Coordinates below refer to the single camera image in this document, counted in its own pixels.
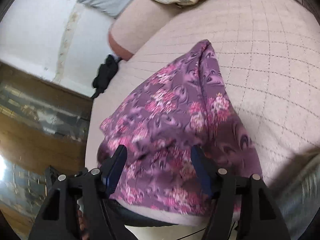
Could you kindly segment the pink quilted mattress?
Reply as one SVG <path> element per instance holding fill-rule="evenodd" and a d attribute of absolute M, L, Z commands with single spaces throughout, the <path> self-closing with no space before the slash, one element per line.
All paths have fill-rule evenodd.
<path fill-rule="evenodd" d="M 207 0 L 172 18 L 128 61 L 93 101 L 85 165 L 100 167 L 101 123 L 153 74 L 208 40 L 225 90 L 257 151 L 271 189 L 281 168 L 319 149 L 319 24 L 295 0 Z M 170 224 L 200 225 L 196 216 L 129 205 L 120 207 Z"/>

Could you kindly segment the black cloth on bed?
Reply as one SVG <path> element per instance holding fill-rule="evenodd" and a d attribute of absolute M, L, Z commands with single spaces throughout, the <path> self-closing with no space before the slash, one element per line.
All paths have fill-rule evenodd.
<path fill-rule="evenodd" d="M 97 76 L 92 82 L 92 87 L 95 89 L 95 93 L 91 96 L 91 99 L 96 99 L 107 89 L 111 80 L 119 70 L 119 62 L 121 60 L 121 57 L 109 54 L 104 63 L 100 65 Z"/>

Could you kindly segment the purple floral shirt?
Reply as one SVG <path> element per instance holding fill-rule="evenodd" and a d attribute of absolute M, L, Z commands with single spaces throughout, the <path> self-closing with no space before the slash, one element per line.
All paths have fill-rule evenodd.
<path fill-rule="evenodd" d="M 203 216 L 209 210 L 191 163 L 194 145 L 232 174 L 261 174 L 253 142 L 225 90 L 208 40 L 134 89 L 100 126 L 102 163 L 119 145 L 127 161 L 111 198 L 153 210 Z"/>

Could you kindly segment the pink bolster cushion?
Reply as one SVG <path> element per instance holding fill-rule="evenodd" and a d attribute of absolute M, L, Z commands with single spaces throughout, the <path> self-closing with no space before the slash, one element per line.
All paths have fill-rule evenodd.
<path fill-rule="evenodd" d="M 118 57 L 128 61 L 181 11 L 181 8 L 173 4 L 132 0 L 109 28 L 110 48 Z"/>

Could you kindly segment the wooden glass door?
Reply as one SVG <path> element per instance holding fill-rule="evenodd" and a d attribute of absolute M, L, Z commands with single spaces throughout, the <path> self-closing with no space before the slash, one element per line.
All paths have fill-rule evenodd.
<path fill-rule="evenodd" d="M 1 220 L 27 239 L 49 167 L 84 167 L 92 100 L 1 64 Z"/>

